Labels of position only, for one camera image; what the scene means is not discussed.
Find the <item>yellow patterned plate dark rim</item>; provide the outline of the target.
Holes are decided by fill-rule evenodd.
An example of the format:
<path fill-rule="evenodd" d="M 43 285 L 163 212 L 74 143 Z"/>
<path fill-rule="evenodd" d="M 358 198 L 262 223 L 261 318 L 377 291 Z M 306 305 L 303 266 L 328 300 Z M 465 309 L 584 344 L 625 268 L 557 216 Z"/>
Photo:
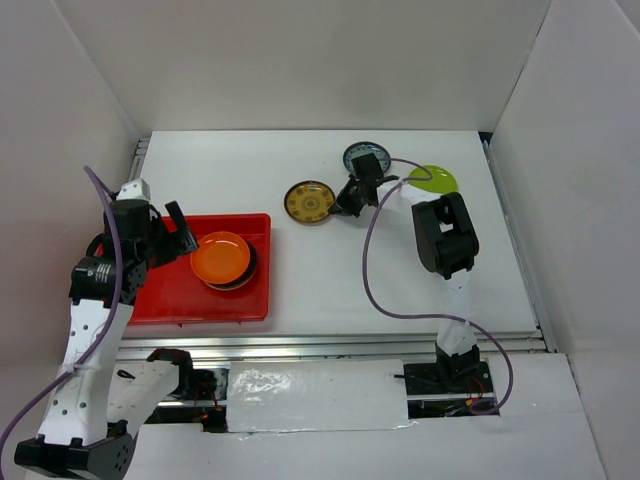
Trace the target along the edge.
<path fill-rule="evenodd" d="M 285 194 L 283 204 L 287 215 L 304 225 L 327 220 L 336 202 L 334 191 L 325 183 L 305 180 L 294 184 Z"/>

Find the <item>black plate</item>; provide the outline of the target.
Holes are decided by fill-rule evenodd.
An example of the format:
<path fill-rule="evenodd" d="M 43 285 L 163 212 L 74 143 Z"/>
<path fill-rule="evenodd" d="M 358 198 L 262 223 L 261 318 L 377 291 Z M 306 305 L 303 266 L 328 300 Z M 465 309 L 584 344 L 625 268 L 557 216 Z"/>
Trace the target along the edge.
<path fill-rule="evenodd" d="M 250 243 L 216 240 L 206 245 L 197 262 L 201 279 L 217 290 L 246 284 L 257 268 L 257 253 Z"/>

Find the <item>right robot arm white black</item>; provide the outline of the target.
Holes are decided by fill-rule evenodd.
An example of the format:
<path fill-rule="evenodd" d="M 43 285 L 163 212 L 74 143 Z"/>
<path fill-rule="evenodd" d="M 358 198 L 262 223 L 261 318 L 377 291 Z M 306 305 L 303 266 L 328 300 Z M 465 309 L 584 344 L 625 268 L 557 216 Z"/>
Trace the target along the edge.
<path fill-rule="evenodd" d="M 380 160 L 373 153 L 358 155 L 351 160 L 352 172 L 329 212 L 357 217 L 362 209 L 375 209 L 365 235 L 361 257 L 361 272 L 365 294 L 372 306 L 383 315 L 400 320 L 441 319 L 436 339 L 435 378 L 438 385 L 450 392 L 460 390 L 480 364 L 480 353 L 470 321 L 453 314 L 398 314 L 384 309 L 373 296 L 368 279 L 368 253 L 377 219 L 385 203 L 394 194 L 400 203 L 392 209 L 408 213 L 412 220 L 420 264 L 437 275 L 451 292 L 451 298 L 462 299 L 466 293 L 470 272 L 479 253 L 479 240 L 462 195 L 447 192 L 437 198 L 423 188 L 433 184 L 433 170 L 407 161 L 414 167 L 410 176 L 402 179 L 387 176 Z"/>

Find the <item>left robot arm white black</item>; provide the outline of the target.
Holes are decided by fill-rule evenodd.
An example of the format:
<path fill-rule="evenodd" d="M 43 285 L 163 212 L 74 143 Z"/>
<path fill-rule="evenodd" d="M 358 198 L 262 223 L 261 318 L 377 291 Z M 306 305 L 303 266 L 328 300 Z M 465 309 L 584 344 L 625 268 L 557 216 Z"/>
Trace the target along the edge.
<path fill-rule="evenodd" d="M 16 465 L 49 478 L 122 479 L 139 429 L 158 403 L 196 390 L 190 355 L 157 349 L 123 393 L 109 395 L 121 339 L 148 272 L 198 247 L 178 203 L 165 208 L 173 230 L 146 200 L 108 202 L 103 232 L 71 273 L 71 326 L 59 376 L 45 390 L 49 409 L 38 433 L 16 445 Z"/>

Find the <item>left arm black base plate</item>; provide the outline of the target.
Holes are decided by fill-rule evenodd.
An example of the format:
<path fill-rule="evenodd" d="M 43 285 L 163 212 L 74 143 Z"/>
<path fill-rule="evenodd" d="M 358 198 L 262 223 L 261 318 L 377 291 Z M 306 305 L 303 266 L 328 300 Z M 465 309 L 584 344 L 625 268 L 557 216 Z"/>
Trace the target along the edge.
<path fill-rule="evenodd" d="M 191 369 L 179 378 L 178 387 L 169 394 L 176 400 L 213 401 L 215 404 L 227 398 L 229 370 Z"/>

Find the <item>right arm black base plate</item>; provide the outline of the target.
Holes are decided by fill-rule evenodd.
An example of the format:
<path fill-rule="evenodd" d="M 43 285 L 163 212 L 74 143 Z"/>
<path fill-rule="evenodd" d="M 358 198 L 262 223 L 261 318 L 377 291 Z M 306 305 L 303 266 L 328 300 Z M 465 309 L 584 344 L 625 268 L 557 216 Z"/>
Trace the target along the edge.
<path fill-rule="evenodd" d="M 455 378 L 445 378 L 437 362 L 405 363 L 393 378 L 404 382 L 409 397 L 483 398 L 494 393 L 488 363 L 484 361 Z"/>

